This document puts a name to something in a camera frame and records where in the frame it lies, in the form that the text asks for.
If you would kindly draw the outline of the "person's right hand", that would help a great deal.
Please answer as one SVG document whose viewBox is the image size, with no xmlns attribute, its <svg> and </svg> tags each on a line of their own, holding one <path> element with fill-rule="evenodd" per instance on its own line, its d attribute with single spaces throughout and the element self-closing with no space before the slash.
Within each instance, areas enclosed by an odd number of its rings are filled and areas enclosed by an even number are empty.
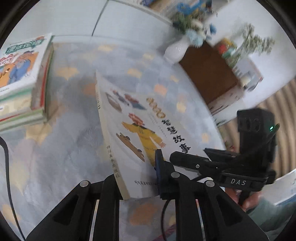
<svg viewBox="0 0 296 241">
<path fill-rule="evenodd" d="M 225 188 L 225 192 L 245 212 L 247 212 L 250 209 L 255 208 L 259 204 L 259 201 L 262 196 L 261 192 L 254 192 L 243 202 L 243 204 L 239 204 L 239 197 L 240 197 L 241 191 L 237 191 L 232 188 Z"/>
</svg>

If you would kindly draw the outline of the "right teal sleeve forearm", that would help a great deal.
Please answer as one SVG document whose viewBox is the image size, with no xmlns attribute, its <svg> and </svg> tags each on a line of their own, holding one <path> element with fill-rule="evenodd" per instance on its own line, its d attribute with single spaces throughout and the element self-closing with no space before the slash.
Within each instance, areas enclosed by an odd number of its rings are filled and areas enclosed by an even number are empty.
<svg viewBox="0 0 296 241">
<path fill-rule="evenodd" d="M 264 231 L 278 234 L 288 223 L 295 213 L 295 202 L 285 205 L 274 205 L 266 199 L 260 200 L 259 204 L 247 211 L 250 218 Z"/>
</svg>

